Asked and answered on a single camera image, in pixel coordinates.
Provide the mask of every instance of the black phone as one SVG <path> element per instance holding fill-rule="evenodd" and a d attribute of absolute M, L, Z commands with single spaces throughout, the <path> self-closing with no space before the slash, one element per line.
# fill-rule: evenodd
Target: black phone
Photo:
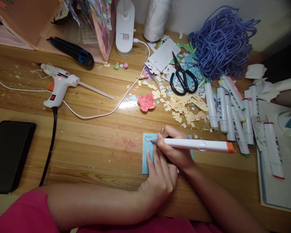
<path fill-rule="evenodd" d="M 0 194 L 17 189 L 35 129 L 35 123 L 0 122 Z"/>

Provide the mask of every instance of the wooden desk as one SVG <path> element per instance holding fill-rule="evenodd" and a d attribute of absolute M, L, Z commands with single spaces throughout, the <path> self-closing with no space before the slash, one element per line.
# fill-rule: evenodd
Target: wooden desk
<path fill-rule="evenodd" d="M 142 27 L 137 25 L 135 37 Z M 178 34 L 169 33 L 174 41 L 186 42 L 186 37 L 178 39 Z M 49 53 L 0 46 L 0 80 L 13 88 L 45 89 L 52 83 L 51 78 L 40 79 L 35 63 L 51 63 L 80 77 L 101 91 L 115 96 L 114 100 L 103 97 L 82 86 L 69 88 L 65 101 L 82 116 L 95 116 L 112 111 L 140 75 L 148 55 L 146 47 L 134 44 L 129 57 L 121 57 L 116 52 L 115 43 L 109 62 L 110 67 L 96 67 L 86 70 L 71 58 Z M 127 70 L 114 70 L 115 62 L 129 64 Z M 251 84 L 250 80 L 237 81 L 241 92 Z M 137 96 L 151 93 L 152 89 L 141 86 Z M 48 154 L 53 127 L 53 115 L 49 108 L 43 109 L 43 101 L 48 93 L 11 91 L 0 85 L 0 121 L 19 120 L 37 124 L 30 153 L 27 158 L 19 188 L 14 194 L 22 194 L 39 185 Z M 155 133 L 163 125 L 169 124 L 187 134 L 196 134 L 205 140 L 226 140 L 220 132 L 204 132 L 198 128 L 184 129 L 176 122 L 171 112 L 165 112 L 160 103 L 148 113 L 139 111 L 136 102 L 124 101 L 111 115 L 92 120 L 81 120 L 62 105 L 58 110 L 58 124 L 54 151 L 45 184 L 59 182 L 87 182 L 114 188 L 136 190 L 147 179 L 142 175 L 142 133 Z M 200 129 L 209 128 L 209 123 L 195 123 Z M 236 154 L 194 152 L 194 159 L 213 179 L 235 196 L 248 208 L 264 226 L 276 232 L 291 232 L 291 213 L 263 207 L 259 201 L 257 161 L 254 148 L 251 155 L 241 156 L 237 145 Z M 171 199 L 159 210 L 159 214 L 184 217 L 200 221 L 213 221 L 203 202 L 188 181 L 180 175 L 177 190 Z"/>

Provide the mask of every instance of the marker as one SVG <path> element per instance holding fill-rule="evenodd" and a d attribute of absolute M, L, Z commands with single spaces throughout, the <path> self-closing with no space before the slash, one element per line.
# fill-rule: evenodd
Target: marker
<path fill-rule="evenodd" d="M 200 151 L 213 151 L 233 154 L 235 153 L 233 144 L 231 142 L 222 141 L 206 141 L 206 140 L 194 140 L 194 139 L 164 139 L 165 143 L 171 147 L 200 150 Z"/>
<path fill-rule="evenodd" d="M 251 108 L 252 108 L 252 99 L 251 99 L 251 91 L 250 90 L 245 90 L 245 98 L 248 99 L 249 101 L 249 111 L 250 111 L 250 117 L 252 117 L 252 111 L 251 111 Z"/>
<path fill-rule="evenodd" d="M 214 102 L 214 97 L 212 93 L 211 83 L 205 84 L 205 93 L 206 93 L 206 100 L 207 100 L 207 106 L 209 109 L 208 117 L 210 121 L 210 126 L 214 130 L 218 130 L 218 116 L 217 116 L 217 110 L 216 105 Z"/>
<path fill-rule="evenodd" d="M 240 106 L 237 104 L 236 99 L 235 99 L 233 93 L 230 91 L 229 86 L 226 84 L 225 79 L 221 79 L 221 80 L 219 80 L 218 83 L 219 83 L 219 85 L 220 85 L 221 87 L 224 87 L 224 88 L 225 88 L 225 89 L 230 93 L 230 96 L 231 96 L 231 104 L 234 105 L 234 106 L 236 107 L 236 112 L 237 112 L 237 114 L 238 114 L 238 118 L 239 118 L 239 120 L 240 120 L 241 122 L 245 122 L 245 121 L 246 121 L 246 118 L 245 118 L 245 116 L 244 116 L 244 114 L 243 114 L 243 111 L 242 111 L 242 109 L 240 108 Z"/>
<path fill-rule="evenodd" d="M 249 90 L 251 92 L 252 115 L 257 116 L 259 114 L 259 100 L 258 100 L 256 85 L 249 86 Z"/>
<path fill-rule="evenodd" d="M 229 94 L 225 94 L 225 102 L 226 102 L 226 109 L 227 109 L 228 129 L 229 129 L 229 132 L 227 133 L 227 140 L 235 141 L 235 130 L 234 130 L 232 108 L 231 108 L 231 101 L 230 101 Z"/>
<path fill-rule="evenodd" d="M 249 108 L 249 100 L 248 99 L 243 99 L 242 100 L 244 103 L 244 106 L 246 110 L 244 111 L 245 116 L 246 116 L 246 122 L 242 124 L 243 127 L 243 132 L 245 134 L 246 142 L 248 145 L 254 145 L 253 142 L 253 130 L 252 130 L 252 123 L 251 123 L 251 118 L 250 118 L 250 108 Z"/>
<path fill-rule="evenodd" d="M 222 76 L 220 77 L 220 79 L 224 79 L 224 80 L 225 80 L 225 83 L 226 83 L 227 86 L 229 87 L 230 92 L 231 92 L 231 93 L 233 94 L 233 96 L 235 97 L 236 103 L 239 105 L 240 109 L 244 111 L 244 108 L 245 108 L 245 107 L 244 107 L 244 105 L 243 105 L 243 103 L 242 103 L 242 99 L 243 99 L 243 98 L 239 96 L 240 93 L 239 93 L 237 87 L 235 86 L 235 84 L 232 82 L 232 79 L 229 78 L 229 77 L 227 77 L 226 75 L 222 75 Z"/>
<path fill-rule="evenodd" d="M 267 142 L 268 158 L 274 177 L 284 180 L 284 171 L 282 158 L 279 150 L 279 144 L 274 131 L 274 123 L 264 123 L 265 137 Z"/>
<path fill-rule="evenodd" d="M 234 121 L 234 130 L 235 130 L 235 137 L 242 155 L 248 156 L 250 155 L 248 144 L 245 139 L 245 135 L 243 133 L 242 125 L 238 119 L 238 115 L 236 113 L 235 106 L 232 105 L 232 115 Z"/>
<path fill-rule="evenodd" d="M 221 133 L 228 133 L 228 117 L 227 117 L 227 109 L 226 109 L 226 101 L 223 87 L 218 87 L 218 114 L 219 114 L 219 122 L 220 122 L 220 130 Z"/>

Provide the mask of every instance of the hand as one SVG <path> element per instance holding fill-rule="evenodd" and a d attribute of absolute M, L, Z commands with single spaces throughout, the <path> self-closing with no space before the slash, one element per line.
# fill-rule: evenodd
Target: hand
<path fill-rule="evenodd" d="M 165 155 L 156 144 L 153 146 L 153 159 L 154 164 L 148 151 L 146 160 L 149 167 L 149 177 L 137 191 L 147 217 L 151 217 L 171 196 L 178 178 L 177 167 L 167 164 Z"/>
<path fill-rule="evenodd" d="M 181 131 L 166 125 L 162 128 L 161 134 L 157 134 L 157 145 L 165 153 L 165 155 L 177 165 L 181 170 L 190 169 L 196 165 L 191 157 L 189 149 L 173 148 L 167 145 L 164 141 L 166 137 L 172 137 L 176 139 L 189 139 L 189 137 Z"/>

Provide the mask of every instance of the red paper flower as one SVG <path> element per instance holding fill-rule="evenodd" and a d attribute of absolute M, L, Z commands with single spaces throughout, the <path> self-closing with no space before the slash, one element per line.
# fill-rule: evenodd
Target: red paper flower
<path fill-rule="evenodd" d="M 146 94 L 145 96 L 139 96 L 138 103 L 140 104 L 140 109 L 143 112 L 149 109 L 155 108 L 156 103 L 153 101 L 153 95 Z"/>

